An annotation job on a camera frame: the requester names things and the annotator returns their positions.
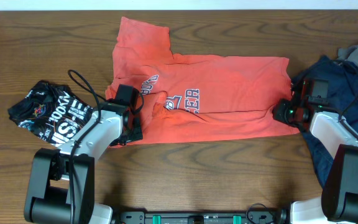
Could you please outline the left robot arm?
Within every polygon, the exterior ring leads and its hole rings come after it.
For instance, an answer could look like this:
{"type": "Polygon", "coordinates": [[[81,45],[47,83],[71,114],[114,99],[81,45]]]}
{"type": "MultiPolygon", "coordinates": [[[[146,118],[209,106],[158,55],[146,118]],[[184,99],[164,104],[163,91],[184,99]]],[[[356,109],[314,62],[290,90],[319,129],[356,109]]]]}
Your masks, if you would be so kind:
{"type": "Polygon", "coordinates": [[[113,209],[96,203],[94,170],[109,146],[142,139],[140,108],[104,102],[87,124],[57,149],[33,158],[24,206],[31,223],[112,223],[113,209]]]}

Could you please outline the red printed t-shirt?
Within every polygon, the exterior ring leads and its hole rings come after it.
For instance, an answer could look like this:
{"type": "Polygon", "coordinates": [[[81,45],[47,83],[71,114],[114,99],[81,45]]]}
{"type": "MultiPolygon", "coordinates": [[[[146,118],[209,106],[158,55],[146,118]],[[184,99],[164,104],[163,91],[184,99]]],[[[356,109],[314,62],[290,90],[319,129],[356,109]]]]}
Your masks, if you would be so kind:
{"type": "Polygon", "coordinates": [[[112,83],[138,89],[143,144],[286,136],[297,129],[273,118],[291,98],[285,57],[182,55],[170,31],[123,17],[112,52],[112,83]]]}

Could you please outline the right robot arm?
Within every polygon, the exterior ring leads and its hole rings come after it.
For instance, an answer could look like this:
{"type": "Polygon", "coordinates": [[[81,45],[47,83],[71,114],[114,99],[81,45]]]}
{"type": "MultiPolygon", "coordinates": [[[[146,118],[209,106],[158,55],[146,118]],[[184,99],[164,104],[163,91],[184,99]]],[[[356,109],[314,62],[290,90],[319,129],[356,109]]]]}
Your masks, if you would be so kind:
{"type": "Polygon", "coordinates": [[[358,223],[358,133],[338,110],[295,105],[282,99],[273,118],[309,130],[329,152],[333,164],[320,197],[291,204],[290,223],[358,223]]]}

